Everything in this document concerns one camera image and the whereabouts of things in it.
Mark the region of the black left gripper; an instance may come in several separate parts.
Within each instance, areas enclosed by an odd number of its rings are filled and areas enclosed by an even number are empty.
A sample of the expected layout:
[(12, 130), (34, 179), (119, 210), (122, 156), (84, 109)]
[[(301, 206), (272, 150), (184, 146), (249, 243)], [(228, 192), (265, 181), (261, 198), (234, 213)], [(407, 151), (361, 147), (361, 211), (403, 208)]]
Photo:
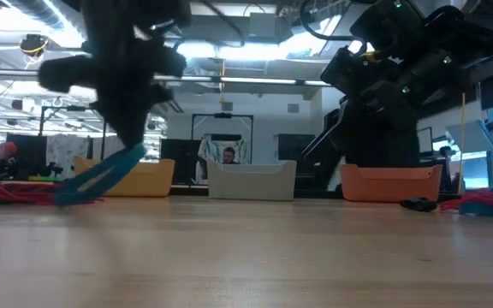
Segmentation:
[[(39, 84), (53, 92), (72, 86), (97, 91), (94, 109), (115, 130), (126, 148), (144, 139), (146, 119), (156, 104), (169, 101), (172, 91), (156, 84), (156, 74), (182, 77), (186, 58), (162, 43), (135, 40), (120, 56), (70, 56), (48, 60), (38, 71)], [(117, 102), (127, 101), (124, 109)]]

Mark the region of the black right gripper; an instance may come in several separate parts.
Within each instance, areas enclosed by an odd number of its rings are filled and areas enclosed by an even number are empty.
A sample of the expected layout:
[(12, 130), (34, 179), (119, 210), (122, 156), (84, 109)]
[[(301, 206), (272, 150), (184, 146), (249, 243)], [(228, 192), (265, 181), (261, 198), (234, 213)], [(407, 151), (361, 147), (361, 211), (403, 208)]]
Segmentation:
[[(324, 129), (301, 152), (307, 162), (328, 162), (345, 156), (346, 163), (359, 167), (418, 167), (419, 137), (414, 109), (398, 84), (399, 65), (389, 59), (368, 57), (373, 81), (359, 96), (347, 96), (341, 109), (324, 117)], [(347, 127), (368, 124), (376, 127), (409, 127), (399, 131), (377, 131), (374, 127), (353, 130)]]

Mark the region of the wide black rubber band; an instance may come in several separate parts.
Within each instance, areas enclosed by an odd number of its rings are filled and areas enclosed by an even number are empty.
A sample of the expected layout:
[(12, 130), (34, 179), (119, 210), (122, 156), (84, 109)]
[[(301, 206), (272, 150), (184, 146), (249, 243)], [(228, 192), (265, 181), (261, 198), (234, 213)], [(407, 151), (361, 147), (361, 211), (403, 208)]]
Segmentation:
[(410, 198), (400, 202), (402, 208), (418, 212), (432, 212), (437, 209), (438, 203), (427, 198)]

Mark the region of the orange plastic basket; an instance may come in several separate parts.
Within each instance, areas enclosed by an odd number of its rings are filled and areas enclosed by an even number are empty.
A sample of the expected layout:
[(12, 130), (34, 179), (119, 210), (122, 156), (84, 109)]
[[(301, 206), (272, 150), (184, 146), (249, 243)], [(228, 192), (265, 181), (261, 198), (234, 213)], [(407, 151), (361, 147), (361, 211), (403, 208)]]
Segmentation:
[(342, 194), (348, 201), (398, 203), (410, 198), (437, 201), (442, 167), (361, 168), (341, 166)]

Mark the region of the yellow plastic basket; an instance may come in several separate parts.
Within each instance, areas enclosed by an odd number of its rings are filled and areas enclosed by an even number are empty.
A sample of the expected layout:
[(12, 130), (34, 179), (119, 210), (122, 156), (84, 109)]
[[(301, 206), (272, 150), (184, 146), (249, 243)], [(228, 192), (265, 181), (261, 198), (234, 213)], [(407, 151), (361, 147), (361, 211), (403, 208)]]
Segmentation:
[(138, 163), (128, 175), (104, 194), (105, 197), (164, 198), (169, 195), (175, 161)]

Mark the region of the black cabinet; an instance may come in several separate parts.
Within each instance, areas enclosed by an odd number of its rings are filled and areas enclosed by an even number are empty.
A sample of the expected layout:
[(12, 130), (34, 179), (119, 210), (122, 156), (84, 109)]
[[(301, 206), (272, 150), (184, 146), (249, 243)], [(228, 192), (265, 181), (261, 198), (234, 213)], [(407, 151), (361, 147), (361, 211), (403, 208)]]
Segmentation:
[(315, 139), (311, 134), (280, 133), (277, 135), (277, 159), (280, 162), (295, 162), (295, 191), (325, 191), (328, 182), (320, 162), (305, 158), (302, 152)]

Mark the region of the bright screen monitor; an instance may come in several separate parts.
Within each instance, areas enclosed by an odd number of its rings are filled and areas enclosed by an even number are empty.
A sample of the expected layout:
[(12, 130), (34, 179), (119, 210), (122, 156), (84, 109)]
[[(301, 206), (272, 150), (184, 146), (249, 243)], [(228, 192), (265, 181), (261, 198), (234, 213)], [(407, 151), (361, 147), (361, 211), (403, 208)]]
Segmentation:
[(419, 153), (421, 156), (430, 156), (433, 153), (432, 128), (426, 127), (417, 130)]

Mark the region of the white hanging cloth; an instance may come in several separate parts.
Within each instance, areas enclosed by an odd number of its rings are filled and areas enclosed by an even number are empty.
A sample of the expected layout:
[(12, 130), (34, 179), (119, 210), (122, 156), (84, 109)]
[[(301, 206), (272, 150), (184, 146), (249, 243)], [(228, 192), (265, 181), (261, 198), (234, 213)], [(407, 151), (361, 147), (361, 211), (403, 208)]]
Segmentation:
[(204, 137), (199, 146), (196, 175), (199, 178), (206, 178), (206, 162), (208, 160), (223, 164), (223, 150), (227, 147), (235, 149), (235, 161), (237, 164), (249, 164), (251, 162), (249, 145), (250, 143), (246, 139), (227, 141)]
[(47, 137), (46, 162), (62, 168), (60, 178), (73, 178), (74, 158), (86, 157), (89, 141), (75, 135), (57, 134)]

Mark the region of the black panel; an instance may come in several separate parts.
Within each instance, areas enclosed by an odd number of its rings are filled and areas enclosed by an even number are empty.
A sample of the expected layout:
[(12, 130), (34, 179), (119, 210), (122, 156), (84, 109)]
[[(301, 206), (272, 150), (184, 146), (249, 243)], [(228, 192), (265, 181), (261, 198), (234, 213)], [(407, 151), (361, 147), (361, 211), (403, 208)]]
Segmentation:
[(15, 144), (15, 162), (9, 172), (17, 179), (25, 180), (43, 171), (46, 166), (46, 136), (20, 135), (9, 133), (7, 141)]

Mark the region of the white plastic basket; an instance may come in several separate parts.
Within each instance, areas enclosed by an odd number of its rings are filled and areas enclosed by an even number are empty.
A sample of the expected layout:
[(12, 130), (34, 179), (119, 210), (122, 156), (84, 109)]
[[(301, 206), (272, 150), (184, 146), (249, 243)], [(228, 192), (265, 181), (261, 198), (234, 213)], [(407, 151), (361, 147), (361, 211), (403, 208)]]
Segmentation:
[(294, 198), (295, 162), (220, 164), (209, 160), (210, 198), (290, 201)]

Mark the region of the long ceiling light strip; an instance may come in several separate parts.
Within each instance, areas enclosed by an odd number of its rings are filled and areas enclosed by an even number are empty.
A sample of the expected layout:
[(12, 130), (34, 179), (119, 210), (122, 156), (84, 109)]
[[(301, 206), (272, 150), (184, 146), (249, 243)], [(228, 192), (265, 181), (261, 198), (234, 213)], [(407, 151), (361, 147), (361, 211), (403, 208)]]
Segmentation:
[[(37, 79), (38, 79), (38, 72), (36, 70), (0, 69), (0, 80), (36, 81)], [(204, 76), (204, 75), (184, 75), (182, 77), (155, 75), (153, 79), (157, 81), (170, 81), (170, 82), (331, 87), (331, 85), (328, 85), (321, 80), (291, 80), (291, 79)]]

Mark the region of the white angled panel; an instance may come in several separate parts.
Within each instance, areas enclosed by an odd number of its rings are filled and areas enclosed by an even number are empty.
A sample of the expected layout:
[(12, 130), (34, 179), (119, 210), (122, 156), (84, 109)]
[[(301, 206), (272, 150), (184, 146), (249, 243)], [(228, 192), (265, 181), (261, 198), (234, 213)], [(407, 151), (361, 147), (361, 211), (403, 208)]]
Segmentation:
[(446, 126), (446, 132), (462, 152), (493, 150), (490, 132), (481, 120)]

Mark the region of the black ceiling device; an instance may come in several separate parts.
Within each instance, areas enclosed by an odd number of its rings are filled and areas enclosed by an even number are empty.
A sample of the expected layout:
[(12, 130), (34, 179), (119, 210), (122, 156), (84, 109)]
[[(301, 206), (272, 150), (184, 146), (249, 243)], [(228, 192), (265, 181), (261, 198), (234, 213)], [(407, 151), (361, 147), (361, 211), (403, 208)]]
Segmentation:
[(33, 58), (41, 57), (49, 46), (50, 40), (40, 34), (27, 34), (19, 43), (20, 51)]

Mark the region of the grey ceiling box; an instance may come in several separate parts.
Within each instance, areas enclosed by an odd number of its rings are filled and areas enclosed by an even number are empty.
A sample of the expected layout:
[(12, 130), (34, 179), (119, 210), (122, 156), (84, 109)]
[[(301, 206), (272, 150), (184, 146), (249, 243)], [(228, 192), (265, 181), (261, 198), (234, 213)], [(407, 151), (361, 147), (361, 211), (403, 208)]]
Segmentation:
[(249, 15), (249, 36), (269, 39), (276, 35), (276, 16), (267, 13), (251, 13)]

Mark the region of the black gantry frame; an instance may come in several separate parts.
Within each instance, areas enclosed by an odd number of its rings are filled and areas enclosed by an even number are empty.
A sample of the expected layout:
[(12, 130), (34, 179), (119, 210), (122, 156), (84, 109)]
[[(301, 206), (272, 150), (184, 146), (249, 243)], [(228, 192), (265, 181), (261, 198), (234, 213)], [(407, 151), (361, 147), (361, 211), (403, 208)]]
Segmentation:
[(228, 112), (213, 114), (194, 113), (190, 120), (190, 139), (206, 139), (217, 143), (220, 159), (223, 148), (235, 148), (235, 160), (239, 163), (252, 162), (253, 148), (253, 115), (237, 115)]
[[(47, 110), (54, 110), (55, 112), (48, 117), (45, 116), (45, 112)], [(68, 112), (87, 112), (87, 111), (92, 111), (94, 112), (95, 109), (92, 107), (85, 107), (85, 106), (79, 106), (79, 105), (69, 105), (69, 106), (60, 106), (60, 107), (55, 107), (55, 106), (41, 106), (41, 114), (40, 114), (40, 120), (39, 120), (39, 132), (38, 136), (43, 136), (44, 128), (45, 128), (45, 122), (48, 121), (56, 112), (60, 110), (66, 110)], [(100, 159), (103, 160), (105, 157), (104, 150), (105, 150), (105, 138), (107, 134), (107, 127), (108, 123), (106, 120), (102, 119), (103, 121), (103, 126), (102, 126), (102, 141), (101, 141), (101, 150), (100, 150)]]

